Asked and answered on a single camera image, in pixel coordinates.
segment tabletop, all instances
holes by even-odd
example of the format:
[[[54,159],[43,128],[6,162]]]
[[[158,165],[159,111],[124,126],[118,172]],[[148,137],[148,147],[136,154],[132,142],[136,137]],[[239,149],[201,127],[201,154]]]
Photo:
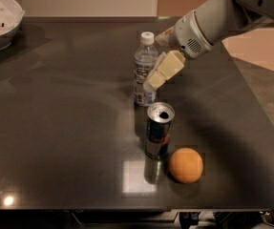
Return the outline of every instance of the tabletop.
[[[176,113],[169,154],[200,153],[200,180],[145,155],[134,52],[176,21],[23,20],[0,52],[0,209],[274,209],[274,125],[222,44],[158,90]]]

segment aluminum can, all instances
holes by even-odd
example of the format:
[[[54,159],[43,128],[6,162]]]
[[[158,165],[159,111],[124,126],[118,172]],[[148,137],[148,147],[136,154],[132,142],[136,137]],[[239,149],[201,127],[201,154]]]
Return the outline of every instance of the aluminum can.
[[[157,102],[148,107],[147,114],[145,153],[154,159],[166,158],[175,111],[169,104]]]

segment bright light spot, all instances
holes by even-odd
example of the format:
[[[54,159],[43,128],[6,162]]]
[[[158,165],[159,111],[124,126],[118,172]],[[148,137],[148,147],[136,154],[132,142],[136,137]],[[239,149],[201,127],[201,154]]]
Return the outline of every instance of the bright light spot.
[[[14,198],[12,196],[5,197],[4,205],[11,206],[13,205]]]

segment bottle label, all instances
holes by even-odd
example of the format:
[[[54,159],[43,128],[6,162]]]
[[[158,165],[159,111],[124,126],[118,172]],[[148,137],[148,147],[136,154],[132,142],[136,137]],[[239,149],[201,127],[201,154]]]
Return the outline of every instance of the bottle label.
[[[147,93],[143,87],[143,83],[153,67],[154,63],[135,62],[135,102],[138,105],[149,106],[155,102],[156,92]]]

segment bowl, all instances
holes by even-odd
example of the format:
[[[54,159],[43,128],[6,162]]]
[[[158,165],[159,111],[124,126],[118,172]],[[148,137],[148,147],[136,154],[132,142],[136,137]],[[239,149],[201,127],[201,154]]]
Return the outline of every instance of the bowl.
[[[0,51],[11,44],[23,18],[23,10],[15,0],[0,0],[4,7],[12,13],[13,24],[7,31],[0,31]]]

